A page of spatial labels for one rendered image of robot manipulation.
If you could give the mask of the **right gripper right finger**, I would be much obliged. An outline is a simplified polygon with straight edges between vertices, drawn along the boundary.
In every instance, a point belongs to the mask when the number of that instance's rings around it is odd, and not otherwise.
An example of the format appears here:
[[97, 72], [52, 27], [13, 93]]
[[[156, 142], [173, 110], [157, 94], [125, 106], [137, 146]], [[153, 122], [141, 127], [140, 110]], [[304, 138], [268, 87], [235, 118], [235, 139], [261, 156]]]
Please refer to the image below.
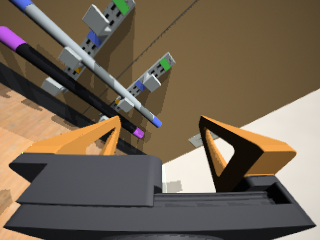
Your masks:
[[[200, 117], [199, 130], [216, 192], [231, 192], [246, 176], [275, 175], [297, 155], [285, 142], [205, 116]], [[209, 131], [234, 148], [228, 164]]]

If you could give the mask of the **grey metal bar with blue end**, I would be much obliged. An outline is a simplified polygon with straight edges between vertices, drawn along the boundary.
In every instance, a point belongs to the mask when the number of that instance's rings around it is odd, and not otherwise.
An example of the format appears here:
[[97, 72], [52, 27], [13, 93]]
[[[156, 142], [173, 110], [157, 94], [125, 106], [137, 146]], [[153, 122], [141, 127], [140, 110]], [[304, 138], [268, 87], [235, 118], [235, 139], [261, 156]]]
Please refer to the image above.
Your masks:
[[30, 0], [8, 0], [22, 13], [29, 17], [49, 36], [58, 42], [63, 48], [70, 47], [82, 58], [81, 63], [115, 91], [123, 99], [126, 97], [134, 104], [136, 109], [156, 128], [162, 122], [154, 116], [145, 106], [143, 106], [132, 94], [130, 94], [119, 82], [117, 82], [105, 69], [103, 69], [92, 57], [90, 57], [79, 45], [77, 45], [65, 32], [63, 32], [52, 20], [50, 20], [36, 5]]

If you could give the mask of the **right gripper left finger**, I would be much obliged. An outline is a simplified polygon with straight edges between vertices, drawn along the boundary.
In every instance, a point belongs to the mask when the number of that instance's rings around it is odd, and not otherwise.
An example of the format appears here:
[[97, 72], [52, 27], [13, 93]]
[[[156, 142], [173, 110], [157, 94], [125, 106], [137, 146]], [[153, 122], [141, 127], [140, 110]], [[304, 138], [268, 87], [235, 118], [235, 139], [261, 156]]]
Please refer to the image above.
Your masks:
[[120, 128], [120, 118], [115, 116], [84, 128], [35, 142], [24, 152], [86, 154], [86, 148], [90, 144], [111, 130], [99, 155], [114, 155]]

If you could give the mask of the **black metal bar with violet end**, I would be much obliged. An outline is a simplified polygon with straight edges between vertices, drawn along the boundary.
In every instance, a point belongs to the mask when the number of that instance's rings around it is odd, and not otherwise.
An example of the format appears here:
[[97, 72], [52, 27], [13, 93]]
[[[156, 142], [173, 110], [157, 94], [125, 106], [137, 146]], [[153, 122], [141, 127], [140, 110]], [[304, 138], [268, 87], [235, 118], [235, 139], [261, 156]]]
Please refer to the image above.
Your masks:
[[7, 27], [0, 27], [0, 42], [108, 118], [119, 116], [121, 127], [136, 136], [138, 139], [141, 139], [143, 137], [144, 132], [141, 129], [132, 124], [130, 121], [116, 112], [113, 108], [111, 108], [101, 99], [87, 90], [84, 86], [82, 86], [80, 83], [66, 74], [63, 70], [61, 70], [50, 60], [36, 51], [33, 47], [31, 47], [28, 43], [26, 43], [23, 39], [21, 39]]

